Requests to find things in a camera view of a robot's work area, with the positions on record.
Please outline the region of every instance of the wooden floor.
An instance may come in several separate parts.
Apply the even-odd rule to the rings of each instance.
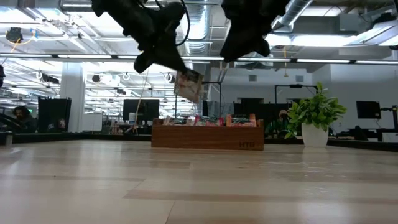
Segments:
[[[398,154],[65,141],[0,149],[1,224],[398,223]]]

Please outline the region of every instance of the white flower pot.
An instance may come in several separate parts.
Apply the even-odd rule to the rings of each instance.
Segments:
[[[316,128],[312,124],[301,124],[305,147],[325,148],[328,143],[329,130]]]

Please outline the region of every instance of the white column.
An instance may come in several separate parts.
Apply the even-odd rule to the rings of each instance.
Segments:
[[[68,132],[83,131],[86,78],[83,63],[63,63],[60,98],[72,99]]]

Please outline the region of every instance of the black monitor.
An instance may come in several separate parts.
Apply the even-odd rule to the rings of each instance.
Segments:
[[[375,101],[357,101],[356,111],[360,119],[381,119],[380,103]]]
[[[137,106],[139,100],[124,100],[123,101],[123,120],[129,120],[130,113],[137,113]],[[159,117],[159,100],[141,100],[138,108],[138,121],[152,121]]]

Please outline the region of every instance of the wooden box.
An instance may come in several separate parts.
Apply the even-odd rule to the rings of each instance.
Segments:
[[[264,148],[263,127],[152,127],[152,147],[256,150]]]

